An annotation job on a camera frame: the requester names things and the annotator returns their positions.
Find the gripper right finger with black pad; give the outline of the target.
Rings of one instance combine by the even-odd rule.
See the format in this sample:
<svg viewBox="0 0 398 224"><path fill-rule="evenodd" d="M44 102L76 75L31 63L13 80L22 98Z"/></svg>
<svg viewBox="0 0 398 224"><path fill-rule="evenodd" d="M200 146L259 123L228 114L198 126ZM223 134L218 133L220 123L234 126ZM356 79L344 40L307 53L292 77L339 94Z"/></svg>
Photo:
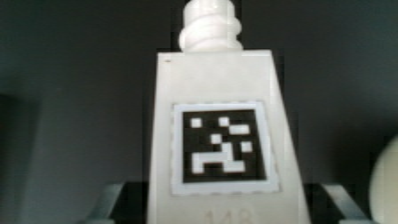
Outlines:
<svg viewBox="0 0 398 224"><path fill-rule="evenodd" d="M303 185L312 224L372 224L340 184Z"/></svg>

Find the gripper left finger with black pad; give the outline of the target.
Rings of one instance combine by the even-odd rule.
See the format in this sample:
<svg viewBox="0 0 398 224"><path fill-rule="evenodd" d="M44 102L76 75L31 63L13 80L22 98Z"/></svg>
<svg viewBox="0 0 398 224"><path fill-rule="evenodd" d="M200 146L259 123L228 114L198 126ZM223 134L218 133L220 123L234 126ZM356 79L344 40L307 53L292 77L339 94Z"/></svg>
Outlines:
<svg viewBox="0 0 398 224"><path fill-rule="evenodd" d="M147 183L122 182L104 186L93 208L77 224L145 224Z"/></svg>

